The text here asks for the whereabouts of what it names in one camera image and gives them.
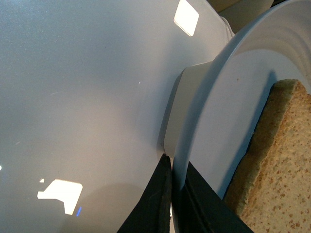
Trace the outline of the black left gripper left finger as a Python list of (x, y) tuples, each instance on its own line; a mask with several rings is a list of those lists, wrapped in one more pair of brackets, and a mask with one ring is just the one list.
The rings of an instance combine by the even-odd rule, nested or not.
[(172, 199), (172, 168), (163, 154), (133, 211), (119, 233), (168, 233)]

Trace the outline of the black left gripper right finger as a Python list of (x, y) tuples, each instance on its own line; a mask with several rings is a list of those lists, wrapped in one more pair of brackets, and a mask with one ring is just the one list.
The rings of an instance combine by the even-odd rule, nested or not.
[(219, 198), (197, 169), (188, 164), (181, 190), (173, 184), (172, 209), (177, 233), (251, 233)]

